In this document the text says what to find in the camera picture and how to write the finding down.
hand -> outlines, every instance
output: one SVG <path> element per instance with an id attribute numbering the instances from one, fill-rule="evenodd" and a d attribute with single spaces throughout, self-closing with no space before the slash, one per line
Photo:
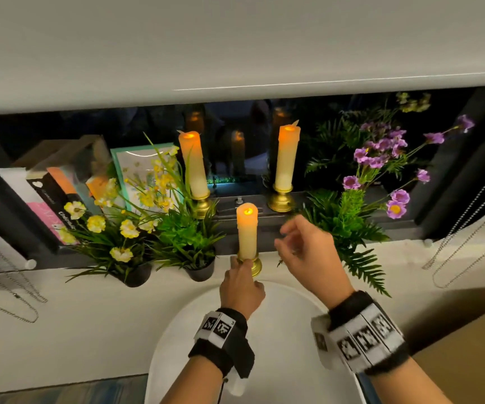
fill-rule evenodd
<path id="1" fill-rule="evenodd" d="M 220 285 L 221 307 L 229 307 L 250 319 L 265 299 L 265 287 L 252 278 L 252 260 L 239 265 L 236 256 L 231 257 L 231 269 Z"/>
<path id="2" fill-rule="evenodd" d="M 333 236 L 297 215 L 285 223 L 274 246 L 289 272 L 328 309 L 346 300 L 354 288 L 334 246 Z"/>

gold candle holder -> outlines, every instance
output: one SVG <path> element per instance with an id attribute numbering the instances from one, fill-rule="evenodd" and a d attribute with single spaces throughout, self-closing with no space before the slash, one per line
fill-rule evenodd
<path id="1" fill-rule="evenodd" d="M 293 209 L 293 197 L 289 194 L 293 190 L 293 185 L 289 190 L 279 190 L 276 184 L 273 185 L 275 191 L 268 201 L 268 206 L 277 213 L 288 213 Z"/>
<path id="2" fill-rule="evenodd" d="M 239 261 L 239 263 L 243 263 L 244 261 L 242 259 L 240 259 L 240 256 L 239 254 L 237 254 L 237 261 Z M 255 258 L 252 259 L 252 277 L 256 277 L 259 275 L 259 273 L 261 272 L 261 269 L 263 269 L 263 264 L 261 263 L 261 260 L 259 259 L 259 252 L 257 254 L 255 254 Z"/>
<path id="3" fill-rule="evenodd" d="M 203 196 L 203 197 L 200 197 L 200 198 L 192 196 L 192 200 L 196 201 L 196 205 L 195 205 L 195 208 L 194 208 L 194 214 L 195 214 L 195 217 L 198 220 L 205 219 L 207 212 L 209 211 L 209 209 L 212 206 L 212 201 L 209 199 L 210 195 L 211 195 L 211 191 L 209 190 L 207 192 L 206 196 Z"/>

blue floor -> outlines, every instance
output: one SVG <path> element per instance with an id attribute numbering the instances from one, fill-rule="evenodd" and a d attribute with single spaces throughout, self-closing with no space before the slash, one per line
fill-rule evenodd
<path id="1" fill-rule="evenodd" d="M 143 404 L 147 374 L 0 394 L 0 404 Z"/>

left hand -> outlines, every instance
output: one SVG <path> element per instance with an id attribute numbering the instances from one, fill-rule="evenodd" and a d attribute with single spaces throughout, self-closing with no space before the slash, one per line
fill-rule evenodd
<path id="1" fill-rule="evenodd" d="M 246 320 L 265 299 L 265 287 L 252 278 L 252 260 L 239 264 L 236 256 L 231 257 L 231 269 L 220 285 L 220 301 L 222 307 L 234 309 L 242 313 Z"/>

black flower pot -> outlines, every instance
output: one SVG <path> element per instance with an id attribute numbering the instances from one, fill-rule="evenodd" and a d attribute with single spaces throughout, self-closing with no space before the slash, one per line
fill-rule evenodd
<path id="1" fill-rule="evenodd" d="M 207 279 L 209 279 L 212 276 L 212 274 L 214 272 L 214 261 L 215 260 L 216 260 L 216 258 L 214 258 L 209 265 L 207 265 L 206 267 L 201 268 L 201 269 L 186 269 L 186 268 L 183 268 L 183 269 L 186 271 L 188 276 L 190 278 L 192 278 L 194 281 L 203 282 L 203 281 L 206 281 Z"/>
<path id="2" fill-rule="evenodd" d="M 113 275 L 115 278 L 120 280 L 129 288 L 137 288 L 138 286 L 143 285 L 149 277 L 151 276 L 152 271 L 152 264 L 145 263 L 143 265 L 138 266 L 134 269 L 131 273 L 128 274 L 126 277 L 126 282 L 124 280 L 124 274 Z"/>

